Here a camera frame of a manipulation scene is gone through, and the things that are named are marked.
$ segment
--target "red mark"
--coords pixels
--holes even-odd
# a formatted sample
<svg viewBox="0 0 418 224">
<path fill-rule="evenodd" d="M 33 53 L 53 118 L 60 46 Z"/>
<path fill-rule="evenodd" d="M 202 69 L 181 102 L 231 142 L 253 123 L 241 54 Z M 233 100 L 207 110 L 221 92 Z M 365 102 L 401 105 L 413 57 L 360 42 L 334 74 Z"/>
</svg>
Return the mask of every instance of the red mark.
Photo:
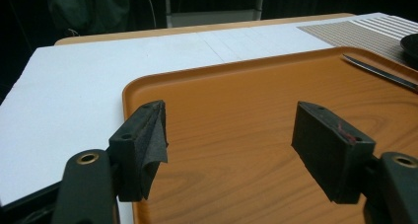
<svg viewBox="0 0 418 224">
<path fill-rule="evenodd" d="M 357 139 L 356 139 L 356 137 L 355 136 L 353 136 L 353 135 L 351 135 L 350 133 L 348 133 L 347 131 L 345 131 L 343 128 L 342 128 L 342 123 L 341 123 L 341 121 L 339 121 L 338 122 L 338 132 L 343 136 L 343 137 L 345 137 L 345 139 L 347 139 L 348 140 L 348 142 L 350 142 L 350 144 L 356 144 L 356 141 L 357 141 Z"/>
</svg>

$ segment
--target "orange tray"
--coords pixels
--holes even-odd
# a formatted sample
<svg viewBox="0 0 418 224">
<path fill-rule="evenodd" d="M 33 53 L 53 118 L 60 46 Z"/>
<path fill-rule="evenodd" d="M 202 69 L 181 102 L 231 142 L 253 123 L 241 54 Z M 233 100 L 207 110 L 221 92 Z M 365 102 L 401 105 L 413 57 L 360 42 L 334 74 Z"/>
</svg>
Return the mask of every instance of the orange tray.
<svg viewBox="0 0 418 224">
<path fill-rule="evenodd" d="M 418 82 L 418 72 L 339 47 L 147 76 L 123 92 L 124 114 L 167 104 L 169 163 L 136 223 L 362 223 L 329 202 L 291 147 L 297 101 L 322 105 L 377 141 L 376 156 L 418 156 L 418 95 L 346 62 L 348 54 Z"/>
</svg>

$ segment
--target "screw hole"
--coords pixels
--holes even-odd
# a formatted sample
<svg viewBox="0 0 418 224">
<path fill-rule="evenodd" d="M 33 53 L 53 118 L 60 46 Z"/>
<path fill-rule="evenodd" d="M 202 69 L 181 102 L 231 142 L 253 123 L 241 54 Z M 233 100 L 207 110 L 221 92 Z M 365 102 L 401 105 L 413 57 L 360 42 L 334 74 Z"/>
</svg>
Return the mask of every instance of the screw hole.
<svg viewBox="0 0 418 224">
<path fill-rule="evenodd" d="M 80 165 L 87 165 L 96 162 L 99 159 L 99 154 L 97 153 L 88 153 L 80 156 L 77 159 L 77 163 Z"/>
<path fill-rule="evenodd" d="M 417 168 L 418 164 L 415 161 L 410 160 L 409 158 L 406 157 L 394 157 L 393 161 L 396 162 L 397 164 L 407 167 L 407 168 Z"/>
</svg>

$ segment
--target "white surface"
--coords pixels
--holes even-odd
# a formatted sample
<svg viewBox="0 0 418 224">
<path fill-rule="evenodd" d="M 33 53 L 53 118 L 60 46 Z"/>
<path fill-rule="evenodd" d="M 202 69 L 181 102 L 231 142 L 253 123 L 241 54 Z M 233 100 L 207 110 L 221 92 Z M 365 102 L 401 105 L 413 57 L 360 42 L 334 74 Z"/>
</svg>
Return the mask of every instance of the white surface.
<svg viewBox="0 0 418 224">
<path fill-rule="evenodd" d="M 0 200 L 56 183 L 71 156 L 105 149 L 123 123 L 122 90 L 138 77 L 329 48 L 296 27 L 379 16 L 38 48 L 0 107 Z M 119 205 L 131 223 L 130 203 Z"/>
</svg>

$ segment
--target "wooden table edge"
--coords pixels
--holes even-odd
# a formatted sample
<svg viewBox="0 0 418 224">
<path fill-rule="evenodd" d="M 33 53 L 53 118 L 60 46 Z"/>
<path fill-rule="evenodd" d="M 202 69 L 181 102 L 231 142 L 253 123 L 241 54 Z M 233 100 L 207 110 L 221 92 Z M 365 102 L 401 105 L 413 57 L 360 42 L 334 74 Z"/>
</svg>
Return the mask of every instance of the wooden table edge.
<svg viewBox="0 0 418 224">
<path fill-rule="evenodd" d="M 268 25 L 291 24 L 291 23 L 299 23 L 299 22 L 307 22 L 307 21 L 338 19 L 338 18 L 346 18 L 346 17 L 351 17 L 351 16 L 354 16 L 354 15 L 349 14 L 349 13 L 339 13 L 339 14 L 314 15 L 314 16 L 285 18 L 285 19 L 238 22 L 238 23 L 229 23 L 229 24 L 218 24 L 218 25 L 202 25 L 202 26 L 183 27 L 183 28 L 159 29 L 159 30 L 137 31 L 137 32 L 105 34 L 105 35 L 93 35 L 93 36 L 84 36 L 84 37 L 67 37 L 67 38 L 58 40 L 55 43 L 55 45 L 140 38 L 140 37 L 159 37 L 159 36 L 199 33 L 199 32 L 216 31 L 216 30 L 239 29 L 239 28 L 257 27 L 257 26 L 268 26 Z"/>
</svg>

